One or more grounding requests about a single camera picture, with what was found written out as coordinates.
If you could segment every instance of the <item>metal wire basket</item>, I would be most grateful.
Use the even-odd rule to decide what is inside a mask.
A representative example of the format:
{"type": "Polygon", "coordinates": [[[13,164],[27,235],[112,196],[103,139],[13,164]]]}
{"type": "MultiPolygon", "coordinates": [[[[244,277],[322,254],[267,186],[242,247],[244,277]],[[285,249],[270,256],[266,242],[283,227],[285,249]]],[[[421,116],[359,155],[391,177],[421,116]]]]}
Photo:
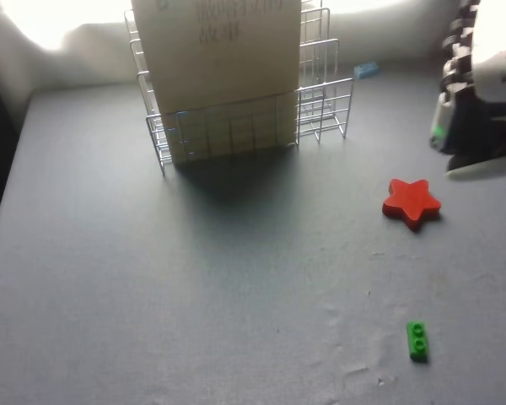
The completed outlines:
{"type": "MultiPolygon", "coordinates": [[[[348,121],[353,101],[353,78],[338,78],[339,65],[339,40],[330,38],[330,9],[322,7],[322,0],[303,0],[301,20],[300,62],[299,62],[299,88],[291,94],[275,94],[262,100],[247,100],[233,103],[238,106],[243,103],[264,102],[267,105],[264,127],[272,127],[275,131],[275,144],[263,144],[262,133],[265,128],[258,123],[264,111],[256,116],[226,116],[223,124],[224,130],[229,135],[229,151],[227,154],[239,154],[241,148],[233,142],[236,136],[233,122],[250,122],[247,133],[242,133],[242,140],[249,142],[248,150],[265,148],[266,146],[279,146],[278,134],[281,131],[293,131],[294,142],[299,146],[300,139],[304,136],[315,135],[320,142],[323,132],[336,130],[343,137],[347,136],[348,121]],[[278,116],[278,106],[282,100],[293,97],[296,107],[296,128],[281,128],[282,118],[278,116]]],[[[202,108],[194,111],[180,111],[173,114],[172,119],[168,115],[162,117],[159,114],[157,102],[154,97],[153,87],[150,82],[150,72],[144,59],[141,40],[135,25],[132,10],[125,12],[126,26],[130,35],[130,47],[137,65],[137,81],[139,82],[146,105],[146,123],[153,147],[158,158],[159,165],[164,174],[166,163],[174,160],[175,163],[188,162],[197,159],[213,157],[210,145],[210,116],[217,114],[223,106],[202,108]],[[197,126],[205,128],[206,136],[193,144],[185,139],[184,131],[187,122],[195,122],[197,126]]],[[[235,108],[236,111],[247,109],[235,108]]]]}

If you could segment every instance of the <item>wall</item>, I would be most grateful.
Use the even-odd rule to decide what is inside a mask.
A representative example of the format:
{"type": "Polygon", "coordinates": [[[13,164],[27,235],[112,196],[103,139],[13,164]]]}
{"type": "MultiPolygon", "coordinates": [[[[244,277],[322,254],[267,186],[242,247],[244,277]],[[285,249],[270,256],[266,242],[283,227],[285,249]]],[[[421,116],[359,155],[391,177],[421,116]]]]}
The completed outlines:
{"type": "MultiPolygon", "coordinates": [[[[364,0],[325,0],[325,5],[336,8],[351,1],[364,0]]],[[[341,39],[341,59],[346,63],[425,57],[439,49],[457,3],[403,0],[362,13],[334,13],[332,36],[341,39]]],[[[18,127],[34,90],[134,79],[122,22],[81,24],[67,34],[62,49],[49,51],[27,39],[0,3],[0,91],[18,127]]]]}

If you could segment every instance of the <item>green lego brick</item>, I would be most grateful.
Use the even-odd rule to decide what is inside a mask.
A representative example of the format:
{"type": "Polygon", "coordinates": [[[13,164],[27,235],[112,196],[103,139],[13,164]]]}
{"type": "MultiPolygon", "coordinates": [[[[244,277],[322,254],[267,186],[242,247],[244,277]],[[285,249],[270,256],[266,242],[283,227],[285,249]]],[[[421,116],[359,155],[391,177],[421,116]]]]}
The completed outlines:
{"type": "Polygon", "coordinates": [[[425,363],[428,361],[428,337],[423,322],[412,321],[406,324],[408,351],[412,361],[425,363]]]}

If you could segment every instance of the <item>star-shaped block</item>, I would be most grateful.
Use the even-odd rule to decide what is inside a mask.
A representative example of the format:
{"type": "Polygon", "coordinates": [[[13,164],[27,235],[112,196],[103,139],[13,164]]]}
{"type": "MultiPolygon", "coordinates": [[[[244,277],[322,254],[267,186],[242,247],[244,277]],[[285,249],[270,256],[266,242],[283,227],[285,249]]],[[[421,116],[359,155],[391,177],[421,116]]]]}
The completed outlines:
{"type": "Polygon", "coordinates": [[[420,180],[405,183],[394,179],[390,182],[390,197],[382,206],[387,217],[401,218],[411,230],[418,230],[424,219],[437,218],[441,203],[429,194],[429,182],[420,180]]]}

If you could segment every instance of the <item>blue eraser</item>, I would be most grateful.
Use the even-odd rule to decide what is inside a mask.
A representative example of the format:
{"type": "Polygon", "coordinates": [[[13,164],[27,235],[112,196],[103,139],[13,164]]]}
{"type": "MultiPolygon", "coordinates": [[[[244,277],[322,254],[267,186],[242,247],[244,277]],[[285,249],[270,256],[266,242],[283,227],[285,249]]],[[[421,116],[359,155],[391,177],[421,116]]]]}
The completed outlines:
{"type": "Polygon", "coordinates": [[[379,67],[375,62],[364,63],[354,68],[354,75],[356,78],[368,78],[380,72],[379,67]]]}

